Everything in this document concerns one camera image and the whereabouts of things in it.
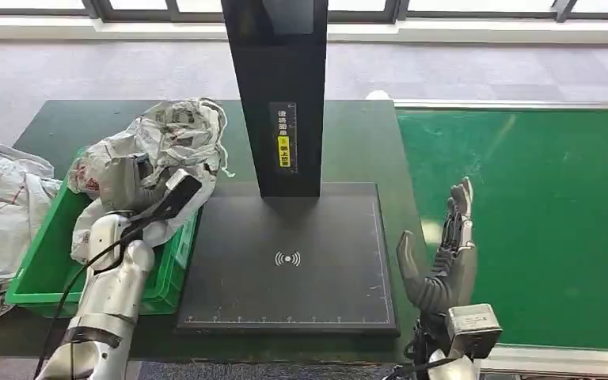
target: cable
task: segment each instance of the cable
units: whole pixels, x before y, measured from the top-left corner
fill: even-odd
[[[71,367],[71,380],[75,380],[75,369],[74,369],[74,357],[73,357],[73,341],[70,342],[71,357],[70,357],[70,367]]]
[[[121,245],[124,242],[132,239],[134,236],[136,236],[138,233],[140,233],[141,230],[143,230],[146,226],[147,226],[147,224],[142,224],[141,226],[134,228],[132,231],[125,234],[123,237],[121,237],[120,239],[118,239],[117,241],[115,241],[114,243],[109,245],[108,247],[106,247],[106,249],[99,252],[99,254],[96,255],[92,260],[85,263],[85,265],[83,265],[82,268],[80,268],[80,270],[78,270],[78,272],[76,272],[76,274],[71,279],[70,283],[68,285],[66,285],[66,288],[64,289],[64,292],[62,293],[62,297],[59,299],[59,303],[57,304],[57,308],[55,309],[55,313],[52,315],[52,319],[50,320],[50,325],[47,327],[47,332],[45,333],[45,340],[43,342],[43,350],[40,353],[40,357],[38,358],[38,364],[36,365],[36,370],[34,371],[34,374],[33,374],[34,379],[36,379],[36,377],[40,374],[40,371],[43,369],[43,362],[45,361],[45,354],[46,354],[46,352],[48,352],[48,345],[50,345],[52,330],[55,327],[55,322],[57,322],[57,320],[59,319],[59,314],[62,312],[62,308],[64,307],[64,302],[66,302],[67,297],[68,297],[69,293],[71,292],[71,287],[76,283],[76,281],[78,281],[78,279],[80,278],[82,273],[84,273],[87,270],[87,268],[89,268],[90,266],[92,266],[92,264],[99,261],[99,259],[101,259],[106,253],[111,252],[118,245]]]
[[[443,366],[444,364],[448,364],[451,363],[455,360],[458,360],[459,358],[445,358],[445,359],[441,359],[441,360],[437,360],[435,362],[432,363],[425,363],[425,364],[420,364],[418,366],[414,366],[414,365],[408,365],[408,366],[403,366],[403,367],[399,367],[399,368],[395,368],[393,370],[392,374],[389,374],[387,377],[384,378],[384,380],[395,380],[398,377],[404,377],[407,374],[412,374],[414,372],[421,372],[421,371],[425,371],[425,370],[429,370],[431,368],[436,368],[436,367],[440,367]]]

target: silver robotic arm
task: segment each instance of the silver robotic arm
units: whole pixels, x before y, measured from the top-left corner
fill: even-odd
[[[502,332],[489,304],[469,304],[477,276],[472,202],[472,183],[465,177],[450,190],[442,240],[428,270],[412,256],[413,234],[402,234],[397,260],[407,297],[421,314],[405,349],[413,364],[397,367],[386,379],[476,380],[473,360],[487,357]]]
[[[116,161],[114,169],[137,169]],[[69,323],[62,342],[36,379],[123,379],[131,338],[139,318],[146,280],[154,266],[154,251],[140,231],[152,222],[170,219],[200,189],[201,184],[183,169],[166,181],[166,190],[154,205],[133,193],[112,192],[114,207],[138,204],[137,211],[113,211],[99,218],[89,235],[89,266],[78,312]],[[102,201],[108,198],[102,194]]]

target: black vertical pillar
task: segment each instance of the black vertical pillar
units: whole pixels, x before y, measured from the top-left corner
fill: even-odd
[[[327,0],[222,0],[264,196],[318,197]]]

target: green table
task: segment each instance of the green table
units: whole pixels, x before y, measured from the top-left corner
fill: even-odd
[[[473,302],[493,305],[500,341],[605,350],[530,354],[608,364],[608,107],[396,106],[424,224],[441,225],[450,184],[473,182]]]
[[[80,146],[124,129],[153,103],[49,101],[15,147],[46,158],[62,177]],[[220,181],[254,181],[241,107],[236,101],[224,105],[230,118],[224,143],[237,176],[228,180],[221,175]],[[473,298],[493,304],[505,330],[502,344],[480,361],[482,368],[608,377],[608,109],[396,106],[399,126],[389,102],[328,102],[323,179],[378,183],[399,339],[176,336],[174,316],[143,317],[132,356],[402,361],[416,311],[406,300],[392,247],[404,229],[422,238],[414,199],[425,222],[441,223],[447,189],[469,175],[476,191],[474,236],[480,254]],[[425,262],[435,244],[419,243],[416,257]],[[0,318],[0,355],[38,355],[47,326],[47,320],[26,310],[8,313]],[[65,327],[60,321],[56,333]]]
[[[40,110],[15,148],[40,155],[63,177],[75,152],[107,135],[123,130],[155,101],[49,101]],[[255,181],[241,104],[224,101],[230,125],[223,143],[230,152],[230,170],[237,175],[223,181]],[[418,214],[393,104],[389,101],[330,101],[325,106],[323,181],[372,181],[378,184],[386,239],[394,247],[402,230],[420,230]],[[142,317],[131,356],[136,359],[233,362],[297,361],[395,362],[408,343],[416,311],[409,305],[389,250],[393,300],[401,324],[400,339],[377,337],[232,337],[177,336],[175,315]],[[59,335],[67,321],[57,325]],[[0,318],[0,355],[40,353],[48,321],[27,310]]]

